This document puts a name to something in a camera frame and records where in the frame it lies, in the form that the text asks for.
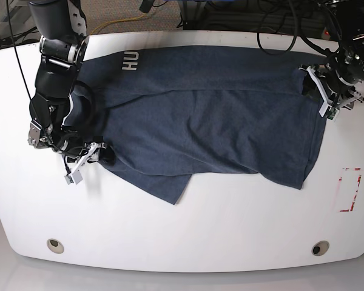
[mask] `table surface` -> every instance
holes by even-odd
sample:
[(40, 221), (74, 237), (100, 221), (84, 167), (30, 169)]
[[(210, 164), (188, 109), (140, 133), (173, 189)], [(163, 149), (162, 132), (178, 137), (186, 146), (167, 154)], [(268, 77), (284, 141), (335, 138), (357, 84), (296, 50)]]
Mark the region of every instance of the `table surface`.
[[(262, 37), (268, 49), (285, 49), (290, 41)], [(179, 45), (257, 47), (254, 33), (122, 33), (91, 37), (86, 58)], [(300, 39), (294, 50), (314, 53)], [(38, 46), (20, 47), (19, 56), (33, 94)], [(364, 85), (360, 91), (364, 94)], [(328, 263), (364, 253), (364, 103), (328, 122), (320, 156), (301, 191), (260, 175), (208, 173), (194, 175), (175, 206), (98, 164), (86, 165), (84, 181), (68, 186), (61, 157), (27, 144), (28, 106), (14, 52), (1, 50), (0, 219), (20, 255), (124, 270), (232, 272)], [(351, 208), (356, 191), (353, 211), (341, 212)], [(63, 254), (47, 248), (51, 238), (64, 245)], [(330, 248), (314, 256), (311, 250), (319, 241), (328, 241)]]

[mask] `gray floor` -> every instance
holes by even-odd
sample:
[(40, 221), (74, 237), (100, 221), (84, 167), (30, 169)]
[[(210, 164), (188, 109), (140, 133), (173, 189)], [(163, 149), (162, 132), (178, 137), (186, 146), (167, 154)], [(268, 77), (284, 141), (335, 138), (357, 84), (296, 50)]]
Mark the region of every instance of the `gray floor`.
[[(86, 14), (88, 33), (106, 21), (140, 16), (141, 2), (142, 0), (82, 0), (81, 6)], [(155, 5), (163, 2), (163, 0), (155, 0)], [(153, 8), (143, 19), (113, 24), (101, 33), (174, 30), (180, 20), (178, 3), (169, 1), (161, 7)]]

